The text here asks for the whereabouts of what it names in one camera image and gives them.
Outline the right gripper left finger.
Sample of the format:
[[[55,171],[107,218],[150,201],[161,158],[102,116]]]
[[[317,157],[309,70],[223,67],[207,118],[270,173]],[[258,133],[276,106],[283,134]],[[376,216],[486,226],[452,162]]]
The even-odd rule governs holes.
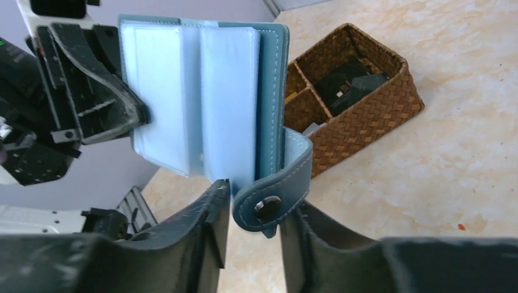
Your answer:
[[[230,183],[219,179],[187,207],[133,236],[139,252],[131,292],[216,292],[229,208]]]

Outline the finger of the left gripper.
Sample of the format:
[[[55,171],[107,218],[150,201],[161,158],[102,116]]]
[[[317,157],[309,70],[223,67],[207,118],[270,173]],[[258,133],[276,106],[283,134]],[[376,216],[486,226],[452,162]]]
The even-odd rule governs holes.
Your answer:
[[[122,81],[116,27],[52,23],[48,32],[82,144],[117,139],[148,122],[144,103]]]

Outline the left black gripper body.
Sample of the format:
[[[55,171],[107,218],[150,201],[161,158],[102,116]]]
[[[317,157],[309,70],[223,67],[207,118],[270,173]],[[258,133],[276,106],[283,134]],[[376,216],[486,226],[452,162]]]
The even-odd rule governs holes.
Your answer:
[[[64,177],[84,145],[49,26],[29,50],[1,40],[1,183],[30,186]]]

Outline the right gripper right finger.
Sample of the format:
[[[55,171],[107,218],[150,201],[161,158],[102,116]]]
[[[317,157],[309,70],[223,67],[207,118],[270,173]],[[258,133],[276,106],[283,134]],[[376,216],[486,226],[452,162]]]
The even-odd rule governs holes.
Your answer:
[[[288,293],[385,291],[385,259],[376,240],[307,202],[280,231]]]

